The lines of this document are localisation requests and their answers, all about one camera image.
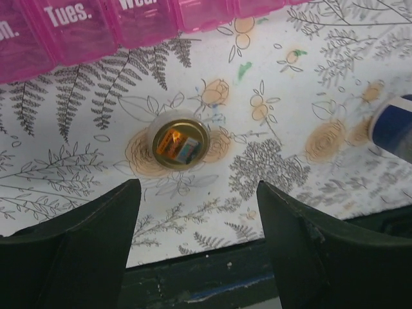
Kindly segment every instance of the fern illustration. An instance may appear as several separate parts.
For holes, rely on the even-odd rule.
[[[71,122],[76,115],[82,101],[86,97],[82,92],[90,91],[91,86],[95,83],[90,79],[88,74],[96,76],[100,80],[100,75],[96,68],[90,64],[79,64],[71,68],[59,69],[54,73],[56,82],[59,84],[57,90],[57,122],[59,125],[60,135],[65,142],[68,142]]]
[[[194,233],[194,240],[196,240],[202,248],[207,250],[223,248],[231,244],[231,242],[227,241],[225,238],[217,238],[212,236],[207,237],[198,232]]]
[[[159,247],[161,244],[157,239],[149,239],[149,238],[144,238],[140,240],[134,240],[131,243],[132,247],[141,247],[141,246],[146,246],[146,247]]]
[[[113,112],[113,106],[117,104],[117,100],[123,93],[127,93],[128,86],[136,86],[136,80],[142,80],[138,70],[144,75],[148,75],[147,71],[147,57],[141,48],[135,50],[119,50],[114,56],[107,57],[100,61],[104,81],[97,84],[100,88],[95,91],[96,99],[92,103],[96,108],[91,111],[97,115],[93,121],[101,130],[108,128]]]
[[[191,68],[191,47],[193,39],[182,39],[181,35],[182,34],[179,34],[179,36],[168,42],[169,50],[174,52],[180,63],[183,64],[183,67]]]
[[[5,90],[0,88],[0,101],[3,101],[5,98],[2,97],[1,95],[4,95],[6,93]],[[7,131],[3,125],[3,114],[0,114],[0,132],[3,132],[4,134],[7,134]]]
[[[181,245],[179,245],[178,250],[180,252],[181,255],[183,256],[188,256],[190,254],[195,254],[196,251],[193,251],[191,249],[187,249],[187,248],[183,248]]]
[[[27,134],[34,137],[34,121],[36,120],[37,108],[44,101],[42,95],[47,94],[44,87],[40,86],[40,82],[30,80],[28,82],[15,82],[12,84],[13,89],[10,90],[12,96],[11,101],[17,102],[12,107],[17,115],[17,120],[20,120],[20,125]]]
[[[230,222],[225,222],[225,224],[236,232],[236,237],[239,242],[245,243],[247,241],[252,241],[259,238],[257,232],[254,232],[252,227]]]
[[[159,45],[145,49],[147,62],[152,76],[164,90],[167,90],[165,67],[167,56],[169,56],[169,52],[167,51],[168,48],[168,43],[163,42]]]

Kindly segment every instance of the jar lid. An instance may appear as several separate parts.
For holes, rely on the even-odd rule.
[[[183,118],[174,120],[162,115],[163,120],[169,121],[148,140],[154,159],[168,169],[179,171],[200,163],[210,145],[207,128],[193,116],[188,117],[185,113],[181,115]],[[179,114],[174,113],[173,116],[178,118]]]

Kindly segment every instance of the orange rose drawing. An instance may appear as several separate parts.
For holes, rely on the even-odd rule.
[[[229,96],[229,85],[223,79],[216,79],[201,94],[201,101],[209,107],[213,105],[224,105]]]
[[[221,131],[211,131],[211,146],[203,159],[206,163],[214,163],[226,157],[231,140]]]
[[[348,136],[348,143],[352,146],[362,146],[369,141],[369,126],[371,118],[363,120],[357,124]]]
[[[332,159],[345,141],[345,132],[345,126],[338,120],[317,127],[304,148],[308,162],[325,163]]]
[[[157,164],[147,145],[147,128],[137,133],[127,145],[126,158],[136,176],[164,177],[170,170]]]

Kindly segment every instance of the tree illustration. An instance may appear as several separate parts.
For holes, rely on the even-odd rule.
[[[57,123],[60,135],[65,142],[68,142],[71,123],[76,115],[79,106],[86,100],[85,92],[90,91],[90,87],[95,83],[87,73],[100,80],[97,68],[90,64],[79,64],[70,68],[59,69],[54,73],[59,84],[56,88],[59,92],[57,100]]]
[[[13,88],[10,90],[12,94],[10,100],[16,102],[13,105],[14,113],[17,115],[17,120],[20,121],[23,130],[30,136],[34,136],[37,108],[44,101],[43,95],[47,94],[41,81],[48,82],[50,80],[46,77],[39,77],[36,80],[11,84]]]
[[[92,100],[96,105],[91,111],[97,115],[93,121],[101,130],[110,125],[113,106],[117,104],[118,98],[129,92],[130,86],[136,86],[136,81],[142,80],[140,75],[148,75],[147,57],[141,48],[134,50],[119,50],[116,54],[106,57],[100,61],[104,73],[101,75],[102,82],[95,91],[97,98]]]
[[[255,195],[258,183],[268,181],[282,191],[289,193],[294,186],[301,187],[308,179],[310,167],[302,165],[295,157],[283,159],[281,146],[274,139],[250,142],[241,156],[234,157],[230,165],[232,174],[229,186],[244,200]]]

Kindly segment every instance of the label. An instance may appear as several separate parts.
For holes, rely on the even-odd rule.
[[[74,24],[78,21],[85,21],[86,19],[92,18],[92,15],[88,15],[84,10],[82,3],[68,5],[64,8],[47,6],[44,8],[44,11],[48,14],[54,27],[66,26],[67,24]]]
[[[144,5],[152,5],[153,3],[156,3],[157,0],[118,0],[120,2],[120,5],[122,6],[123,10],[129,10],[131,8],[134,8],[135,6],[137,8],[141,8]]]
[[[156,152],[174,161],[189,164],[201,150],[199,141],[175,129],[166,133]]]
[[[6,21],[0,21],[0,41],[18,37],[19,32],[14,32]]]

